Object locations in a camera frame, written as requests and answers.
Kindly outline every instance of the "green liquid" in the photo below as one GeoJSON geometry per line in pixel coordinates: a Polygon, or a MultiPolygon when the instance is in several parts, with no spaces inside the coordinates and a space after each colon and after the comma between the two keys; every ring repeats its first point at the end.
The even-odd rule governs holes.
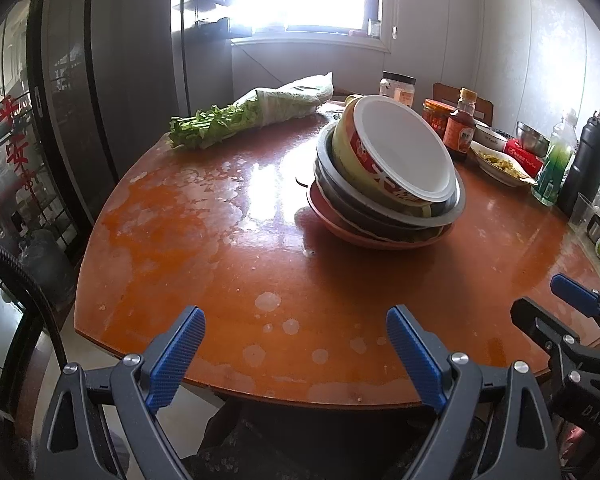
{"type": "Polygon", "coordinates": [[[538,175],[538,185],[532,189],[533,196],[544,205],[553,205],[558,199],[564,170],[572,153],[573,148],[561,139],[556,139],[549,146],[546,162],[538,175]]]}

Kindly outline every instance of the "blue gripper pad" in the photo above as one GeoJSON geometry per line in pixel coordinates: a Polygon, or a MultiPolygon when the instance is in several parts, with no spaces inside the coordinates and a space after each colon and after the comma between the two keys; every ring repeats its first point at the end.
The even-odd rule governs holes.
{"type": "Polygon", "coordinates": [[[600,315],[598,295],[564,274],[551,278],[551,292],[587,317],[600,315]]]}
{"type": "MultiPolygon", "coordinates": [[[[422,336],[429,339],[426,336],[430,334],[422,329],[403,305],[399,309],[397,306],[389,309],[386,331],[422,402],[431,406],[436,413],[441,413],[448,399],[443,387],[443,371],[422,339],[422,336]]],[[[436,350],[444,349],[440,340],[437,343],[436,350]]]]}
{"type": "Polygon", "coordinates": [[[149,345],[145,357],[154,353],[154,345],[164,348],[155,364],[148,363],[152,367],[147,371],[150,381],[145,403],[154,415],[160,408],[171,404],[204,336],[205,314],[198,307],[189,306],[168,332],[160,334],[149,345]]]}

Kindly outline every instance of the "black bottle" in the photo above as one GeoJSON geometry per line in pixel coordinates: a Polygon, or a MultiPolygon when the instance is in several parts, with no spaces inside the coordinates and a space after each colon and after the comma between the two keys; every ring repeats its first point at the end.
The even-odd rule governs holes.
{"type": "Polygon", "coordinates": [[[578,193],[593,202],[599,187],[600,110],[593,114],[582,129],[576,157],[555,204],[565,215],[571,217],[578,193]]]}

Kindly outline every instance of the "blue textured grip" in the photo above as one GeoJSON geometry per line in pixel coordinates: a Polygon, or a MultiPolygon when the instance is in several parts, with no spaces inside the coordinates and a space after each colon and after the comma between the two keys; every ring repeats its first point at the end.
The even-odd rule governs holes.
{"type": "Polygon", "coordinates": [[[436,413],[442,412],[446,405],[442,372],[416,332],[395,307],[386,314],[386,331],[422,402],[431,406],[436,413]]]}
{"type": "Polygon", "coordinates": [[[598,296],[564,274],[551,278],[551,292],[587,317],[600,315],[598,296]]]}
{"type": "Polygon", "coordinates": [[[204,336],[205,314],[196,307],[151,370],[145,403],[153,414],[171,404],[204,336]]]}

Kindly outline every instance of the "window sill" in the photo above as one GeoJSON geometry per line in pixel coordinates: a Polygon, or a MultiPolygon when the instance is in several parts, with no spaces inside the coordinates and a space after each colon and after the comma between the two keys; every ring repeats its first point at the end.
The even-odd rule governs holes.
{"type": "Polygon", "coordinates": [[[339,44],[343,46],[367,48],[369,50],[379,50],[380,52],[389,52],[387,46],[381,40],[377,40],[376,38],[347,36],[345,34],[332,34],[330,32],[263,32],[255,34],[250,38],[237,38],[232,40],[232,44],[235,45],[258,43],[339,44]]]}

